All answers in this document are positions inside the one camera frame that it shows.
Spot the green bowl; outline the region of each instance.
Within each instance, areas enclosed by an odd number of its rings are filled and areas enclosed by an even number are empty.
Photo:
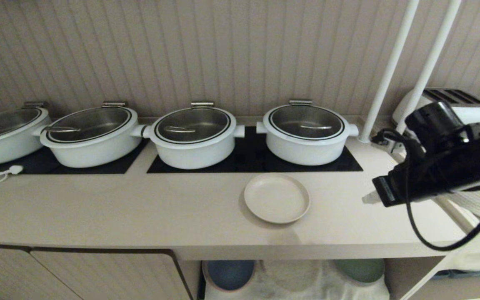
[[[335,260],[337,268],[359,283],[374,283],[385,273],[385,261],[375,260]]]

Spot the lid handle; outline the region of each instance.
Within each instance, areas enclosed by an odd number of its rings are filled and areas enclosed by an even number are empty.
[[[169,131],[170,133],[195,133],[195,129],[189,129],[186,127],[177,127],[177,126],[166,126],[164,127],[165,131]]]
[[[105,101],[103,102],[103,105],[101,105],[101,107],[103,108],[127,108],[129,106],[129,104],[127,103],[127,101]]]
[[[44,128],[45,131],[48,133],[77,133],[80,131],[80,128],[75,128],[75,127],[64,127],[64,126],[48,126]]]
[[[21,108],[47,108],[48,105],[47,101],[25,101]]]
[[[214,102],[211,102],[211,101],[209,101],[209,102],[192,102],[191,104],[192,104],[192,108],[197,108],[197,107],[198,108],[202,108],[202,107],[203,108],[207,108],[207,107],[212,108],[212,107],[214,107]]]
[[[306,129],[319,129],[319,130],[325,130],[325,129],[331,129],[332,128],[332,126],[310,126],[310,125],[305,125],[305,124],[299,124],[299,127],[306,128]]]
[[[290,104],[290,105],[312,105],[312,99],[290,98],[290,100],[288,100],[288,104]]]

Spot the power cord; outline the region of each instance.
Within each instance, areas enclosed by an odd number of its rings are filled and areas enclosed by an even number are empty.
[[[383,129],[383,132],[388,132],[391,133],[393,136],[390,137],[390,139],[393,139],[396,142],[401,142],[403,146],[405,147],[405,150],[407,151],[407,156],[405,157],[404,163],[407,163],[410,165],[410,155],[408,155],[408,149],[410,148],[408,146],[408,141],[400,134],[398,131],[392,130],[392,129]],[[480,233],[480,222],[475,226],[465,237],[461,238],[459,241],[452,243],[451,245],[446,245],[446,246],[438,246],[438,245],[433,245],[429,241],[427,241],[420,233],[419,229],[416,226],[416,222],[414,220],[414,216],[412,215],[412,208],[411,208],[411,201],[408,198],[408,181],[409,181],[409,167],[406,169],[406,174],[405,174],[405,203],[406,203],[406,210],[408,214],[408,219],[410,221],[410,224],[412,226],[412,230],[414,230],[416,236],[418,239],[426,245],[427,247],[436,250],[436,251],[452,251],[457,248],[462,247],[463,245],[467,244],[469,241],[473,240],[479,233]]]

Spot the blue bowl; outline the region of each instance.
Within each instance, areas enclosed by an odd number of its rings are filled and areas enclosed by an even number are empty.
[[[254,260],[209,260],[203,263],[206,281],[224,292],[244,287],[253,277],[254,270]]]

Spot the handle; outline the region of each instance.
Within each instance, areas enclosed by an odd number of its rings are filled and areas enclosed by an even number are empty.
[[[47,108],[47,101],[25,101],[21,108]]]
[[[178,126],[166,126],[164,128],[165,131],[168,131],[170,133],[195,133],[195,129],[189,129],[186,127],[178,127]]]
[[[235,131],[232,133],[235,138],[245,137],[245,125],[237,125]]]
[[[129,106],[127,101],[105,101],[101,105],[103,108],[127,108],[127,106]]]
[[[318,129],[318,130],[331,129],[332,128],[332,126],[310,126],[310,125],[305,125],[305,124],[299,124],[299,127],[306,128],[306,129]]]
[[[258,134],[268,133],[268,129],[266,128],[263,122],[257,122],[257,133]]]
[[[48,126],[44,128],[45,131],[48,131],[48,133],[77,133],[80,131],[80,128],[75,128],[75,127],[65,127],[65,126]]]
[[[142,138],[148,138],[144,136],[145,128],[147,128],[148,125],[136,125],[133,131],[131,131],[131,136],[133,137],[142,137]]]
[[[198,108],[202,108],[202,107],[203,108],[207,108],[207,107],[212,108],[212,107],[214,107],[214,102],[211,102],[211,101],[209,101],[209,102],[192,102],[190,104],[192,105],[192,108],[197,108],[197,107]]]
[[[291,98],[290,100],[288,100],[288,104],[290,104],[290,105],[312,105],[312,99]]]
[[[349,136],[358,137],[358,127],[355,124],[349,125]]]
[[[42,134],[42,131],[44,131],[44,129],[46,127],[48,127],[49,125],[42,125],[42,126],[38,126],[32,133],[32,135],[34,135],[35,137],[39,137],[41,134]]]

